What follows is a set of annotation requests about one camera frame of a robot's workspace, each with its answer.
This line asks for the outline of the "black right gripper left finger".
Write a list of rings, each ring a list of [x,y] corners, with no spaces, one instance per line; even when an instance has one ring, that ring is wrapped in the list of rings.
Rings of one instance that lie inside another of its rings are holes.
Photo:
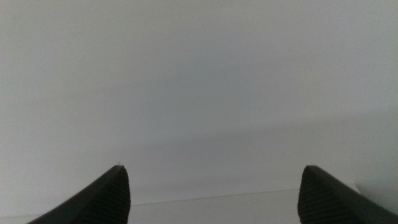
[[[29,224],[126,224],[130,208],[129,177],[118,165]]]

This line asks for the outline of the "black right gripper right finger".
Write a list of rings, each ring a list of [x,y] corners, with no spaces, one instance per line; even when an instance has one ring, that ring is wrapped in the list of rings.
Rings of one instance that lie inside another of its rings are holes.
[[[304,224],[397,224],[397,215],[319,168],[306,166],[297,204]]]

